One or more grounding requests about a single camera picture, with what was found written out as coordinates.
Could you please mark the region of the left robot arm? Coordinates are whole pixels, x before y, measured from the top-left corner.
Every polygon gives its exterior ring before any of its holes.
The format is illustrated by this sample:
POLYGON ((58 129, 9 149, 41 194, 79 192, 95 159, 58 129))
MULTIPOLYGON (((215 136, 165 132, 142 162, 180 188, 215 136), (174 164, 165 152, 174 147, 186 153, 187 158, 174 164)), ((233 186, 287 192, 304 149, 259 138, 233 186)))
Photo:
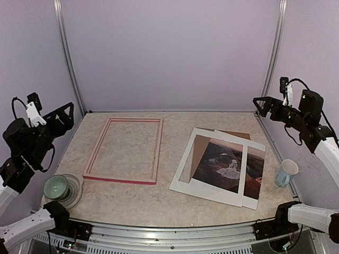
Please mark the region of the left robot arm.
MULTIPOLYGON (((23 193, 36 171, 46 172, 41 163, 53 141, 74 126, 74 104, 69 102, 45 116, 39 114, 40 105, 30 102, 27 115, 31 122, 17 118, 3 133, 11 156, 1 166, 1 212, 23 193)), ((69 212, 57 201, 51 201, 36 213, 15 223, 1 227, 1 253, 9 253, 20 243, 45 231, 69 235, 74 223, 69 212)))

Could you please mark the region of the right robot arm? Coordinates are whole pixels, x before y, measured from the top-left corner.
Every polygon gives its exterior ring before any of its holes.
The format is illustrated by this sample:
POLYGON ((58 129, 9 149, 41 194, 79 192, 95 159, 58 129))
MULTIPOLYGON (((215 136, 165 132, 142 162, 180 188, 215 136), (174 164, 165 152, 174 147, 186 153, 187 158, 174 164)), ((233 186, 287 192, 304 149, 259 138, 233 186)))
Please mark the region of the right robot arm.
MULTIPOLYGON (((282 100, 273 97, 255 97, 253 103, 259 116, 281 122, 285 129, 292 129, 298 135, 298 154, 284 159, 280 168, 297 165, 299 173, 295 179, 310 189, 311 184, 322 187, 325 180, 338 186, 338 144, 334 131, 320 123, 324 99, 316 92, 304 89, 299 105, 291 104, 291 97, 285 94, 282 100)), ((293 232, 303 225, 338 243, 338 207, 320 208, 301 201, 280 204, 271 223, 276 235, 293 232)))

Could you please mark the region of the pink wooden picture frame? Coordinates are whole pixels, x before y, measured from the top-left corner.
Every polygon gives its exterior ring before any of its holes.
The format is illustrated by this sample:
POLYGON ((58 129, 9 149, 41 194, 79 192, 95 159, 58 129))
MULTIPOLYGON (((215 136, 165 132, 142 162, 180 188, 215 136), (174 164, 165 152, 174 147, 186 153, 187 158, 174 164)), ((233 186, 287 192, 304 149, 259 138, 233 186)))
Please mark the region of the pink wooden picture frame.
POLYGON ((162 130, 162 118, 107 118, 89 156, 83 177, 107 182, 155 185, 162 130))

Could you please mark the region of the dark landscape photo print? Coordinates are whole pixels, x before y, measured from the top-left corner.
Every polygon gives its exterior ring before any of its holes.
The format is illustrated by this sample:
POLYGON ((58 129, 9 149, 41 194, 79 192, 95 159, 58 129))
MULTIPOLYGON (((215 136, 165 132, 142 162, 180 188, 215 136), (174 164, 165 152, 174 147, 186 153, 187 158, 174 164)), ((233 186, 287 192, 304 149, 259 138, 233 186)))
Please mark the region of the dark landscape photo print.
MULTIPOLYGON (((210 139, 193 178, 201 182, 238 192, 243 146, 210 139)), ((244 196, 258 199, 264 168, 265 150, 248 147, 244 196)))

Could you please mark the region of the clear acrylic glass sheet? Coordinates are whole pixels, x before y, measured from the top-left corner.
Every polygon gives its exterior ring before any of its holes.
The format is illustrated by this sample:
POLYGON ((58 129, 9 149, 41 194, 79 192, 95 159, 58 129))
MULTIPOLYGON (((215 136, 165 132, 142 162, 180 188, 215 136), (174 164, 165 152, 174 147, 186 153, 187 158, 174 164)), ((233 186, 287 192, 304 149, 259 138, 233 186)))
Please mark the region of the clear acrylic glass sheet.
POLYGON ((170 190, 210 201, 242 206, 248 140, 195 128, 170 190))

